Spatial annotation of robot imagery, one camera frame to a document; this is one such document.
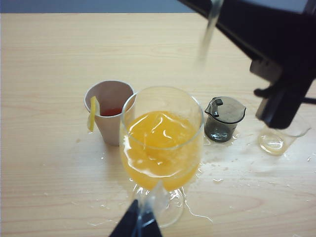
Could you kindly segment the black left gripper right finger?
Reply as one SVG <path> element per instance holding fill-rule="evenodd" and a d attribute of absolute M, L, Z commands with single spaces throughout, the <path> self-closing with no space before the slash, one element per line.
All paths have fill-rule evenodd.
<path fill-rule="evenodd" d="M 290 8 L 286 0 L 226 0 L 216 27 L 250 59 L 250 71 L 269 86 L 256 117 L 268 127 L 288 128 L 316 78 L 316 3 Z"/>

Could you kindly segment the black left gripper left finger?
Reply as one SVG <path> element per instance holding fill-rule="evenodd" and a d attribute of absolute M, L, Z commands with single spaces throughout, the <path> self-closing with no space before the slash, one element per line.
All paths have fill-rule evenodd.
<path fill-rule="evenodd" d="M 118 222 L 110 237 L 162 237 L 153 209 L 135 199 Z"/>

